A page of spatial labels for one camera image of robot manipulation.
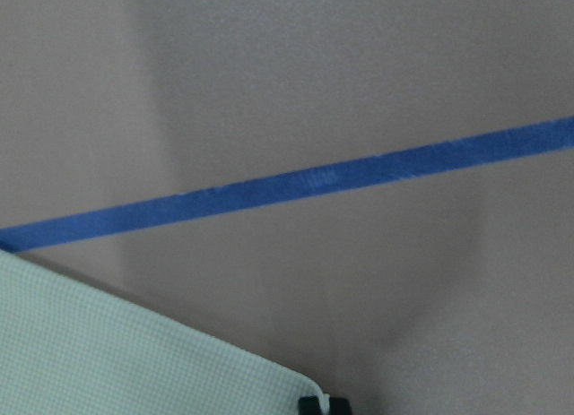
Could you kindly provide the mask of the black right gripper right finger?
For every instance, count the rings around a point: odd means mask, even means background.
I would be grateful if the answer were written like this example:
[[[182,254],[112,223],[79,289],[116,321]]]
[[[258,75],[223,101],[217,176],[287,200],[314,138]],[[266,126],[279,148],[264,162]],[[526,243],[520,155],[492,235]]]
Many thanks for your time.
[[[348,399],[330,397],[330,415],[352,415],[352,406]]]

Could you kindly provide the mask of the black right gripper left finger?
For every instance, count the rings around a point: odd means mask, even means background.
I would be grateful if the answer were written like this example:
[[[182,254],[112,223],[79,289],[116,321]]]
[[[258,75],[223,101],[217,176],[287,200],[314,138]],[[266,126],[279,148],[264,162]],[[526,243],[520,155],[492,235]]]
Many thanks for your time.
[[[298,400],[299,415],[321,415],[321,406],[316,396],[301,397]]]

